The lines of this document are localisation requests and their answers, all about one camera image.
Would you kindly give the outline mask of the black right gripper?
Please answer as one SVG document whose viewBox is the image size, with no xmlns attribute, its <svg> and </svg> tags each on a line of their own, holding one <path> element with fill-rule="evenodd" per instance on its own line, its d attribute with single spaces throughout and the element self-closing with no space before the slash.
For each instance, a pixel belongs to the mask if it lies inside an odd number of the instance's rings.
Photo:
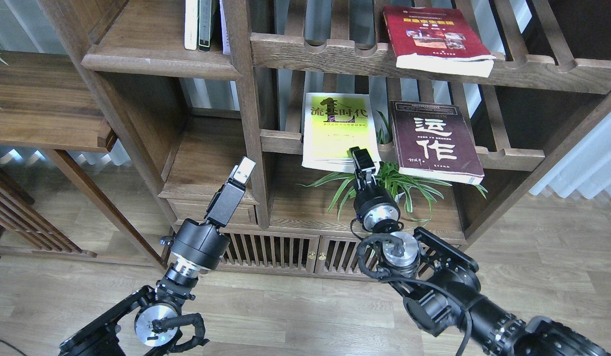
<svg viewBox="0 0 611 356">
<path fill-rule="evenodd" d="M 373 233 L 392 233 L 401 230 L 400 210 L 391 194 L 379 186 L 371 172 L 375 164 L 367 149 L 349 149 L 355 165 L 356 191 L 353 207 L 362 227 Z"/>
</svg>

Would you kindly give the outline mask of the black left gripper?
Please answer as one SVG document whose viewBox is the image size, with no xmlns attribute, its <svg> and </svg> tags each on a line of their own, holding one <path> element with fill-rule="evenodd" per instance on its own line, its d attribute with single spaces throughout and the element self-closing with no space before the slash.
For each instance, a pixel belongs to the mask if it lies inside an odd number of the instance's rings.
<svg viewBox="0 0 611 356">
<path fill-rule="evenodd" d="M 177 256 L 177 272 L 217 268 L 229 245 L 219 229 L 226 226 L 233 216 L 255 167 L 256 162 L 243 156 L 232 171 L 232 180 L 227 180 L 213 196 L 203 223 L 186 219 L 174 236 L 161 238 L 161 245 L 170 246 L 171 252 Z"/>
</svg>

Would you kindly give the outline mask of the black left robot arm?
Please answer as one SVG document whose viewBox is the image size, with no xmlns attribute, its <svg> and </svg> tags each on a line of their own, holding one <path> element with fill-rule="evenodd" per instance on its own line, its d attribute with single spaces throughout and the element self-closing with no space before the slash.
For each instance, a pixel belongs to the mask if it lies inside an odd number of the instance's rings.
<svg viewBox="0 0 611 356">
<path fill-rule="evenodd" d="M 217 268 L 228 249 L 229 239 L 219 229 L 228 224 L 245 193 L 245 186 L 256 164 L 244 157 L 229 174 L 228 180 L 213 196 L 204 221 L 186 219 L 174 236 L 163 237 L 176 262 L 152 288 L 149 285 L 132 293 L 86 327 L 61 343 L 62 356 L 122 356 L 119 321 L 136 311 L 134 331 L 150 347 L 148 355 L 183 353 L 204 346 L 208 339 L 199 313 L 182 314 L 199 273 Z"/>
</svg>

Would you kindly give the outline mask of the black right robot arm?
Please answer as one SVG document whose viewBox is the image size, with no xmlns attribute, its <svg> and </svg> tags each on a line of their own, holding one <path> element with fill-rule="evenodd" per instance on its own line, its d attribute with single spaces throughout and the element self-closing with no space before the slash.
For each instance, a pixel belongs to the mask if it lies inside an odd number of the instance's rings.
<svg viewBox="0 0 611 356">
<path fill-rule="evenodd" d="M 389 192 L 377 185 L 367 149 L 351 148 L 356 219 L 370 233 L 357 247 L 360 270 L 389 284 L 419 329 L 438 336 L 450 326 L 491 356 L 605 356 L 606 350 L 547 317 L 525 323 L 481 293 L 478 264 L 438 236 L 417 227 L 403 232 Z"/>
</svg>

